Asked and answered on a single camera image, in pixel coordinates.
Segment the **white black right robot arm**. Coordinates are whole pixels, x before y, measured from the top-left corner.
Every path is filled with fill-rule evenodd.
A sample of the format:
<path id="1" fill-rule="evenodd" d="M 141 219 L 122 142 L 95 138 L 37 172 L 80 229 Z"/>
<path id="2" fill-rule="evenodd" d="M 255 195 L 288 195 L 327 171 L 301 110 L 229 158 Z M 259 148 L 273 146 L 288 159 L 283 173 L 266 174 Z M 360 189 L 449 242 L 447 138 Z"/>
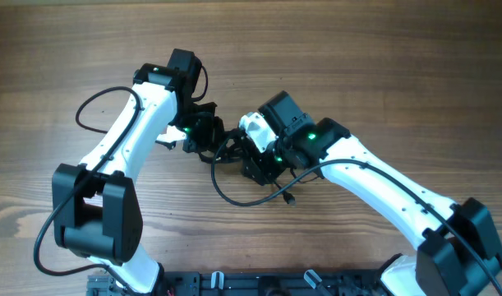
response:
<path id="1" fill-rule="evenodd" d="M 239 121 L 253 148 L 259 182 L 285 169 L 339 185 L 384 216 L 409 241 L 413 255 L 398 255 L 380 272 L 392 295 L 477 295 L 497 285 L 502 242 L 486 206 L 463 204 L 430 191 L 372 154 L 331 118 L 315 123 L 285 91 Z"/>

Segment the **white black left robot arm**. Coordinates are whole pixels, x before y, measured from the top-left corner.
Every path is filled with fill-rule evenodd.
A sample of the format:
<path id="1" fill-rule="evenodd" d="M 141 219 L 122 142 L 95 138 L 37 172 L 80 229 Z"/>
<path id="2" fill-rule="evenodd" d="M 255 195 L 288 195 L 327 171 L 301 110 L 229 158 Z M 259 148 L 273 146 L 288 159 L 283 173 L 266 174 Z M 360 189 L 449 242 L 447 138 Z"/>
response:
<path id="1" fill-rule="evenodd" d="M 78 165 L 60 164 L 52 179 L 52 227 L 59 247 L 105 269 L 120 294 L 170 295 L 164 268 L 140 244 L 143 219 L 135 182 L 156 143 L 172 146 L 163 133 L 183 134 L 183 150 L 210 150 L 219 120 L 214 103 L 193 95 L 206 70 L 191 51 L 174 49 L 161 67 L 144 64 L 135 72 L 130 98 L 102 141 Z"/>

